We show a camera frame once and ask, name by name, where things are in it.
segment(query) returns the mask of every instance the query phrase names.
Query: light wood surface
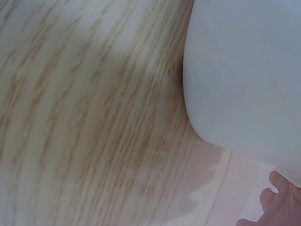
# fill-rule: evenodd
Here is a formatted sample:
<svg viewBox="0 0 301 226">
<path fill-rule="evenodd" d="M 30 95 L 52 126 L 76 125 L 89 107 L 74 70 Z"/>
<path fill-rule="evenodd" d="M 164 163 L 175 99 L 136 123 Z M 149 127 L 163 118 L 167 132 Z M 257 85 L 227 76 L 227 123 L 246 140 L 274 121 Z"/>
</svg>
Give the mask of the light wood surface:
<svg viewBox="0 0 301 226">
<path fill-rule="evenodd" d="M 230 153 L 185 112 L 192 5 L 0 1 L 0 225 L 205 224 Z"/>
</svg>

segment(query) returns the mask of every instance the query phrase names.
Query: wooden floor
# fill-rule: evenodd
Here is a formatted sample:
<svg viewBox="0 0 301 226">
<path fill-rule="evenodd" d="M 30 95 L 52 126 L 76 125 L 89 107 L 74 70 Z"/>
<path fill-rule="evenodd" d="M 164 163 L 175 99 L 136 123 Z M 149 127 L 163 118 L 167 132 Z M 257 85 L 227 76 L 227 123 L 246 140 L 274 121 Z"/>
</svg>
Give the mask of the wooden floor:
<svg viewBox="0 0 301 226">
<path fill-rule="evenodd" d="M 203 226 L 230 153 L 191 127 L 192 0 L 0 1 L 0 225 Z"/>
</svg>

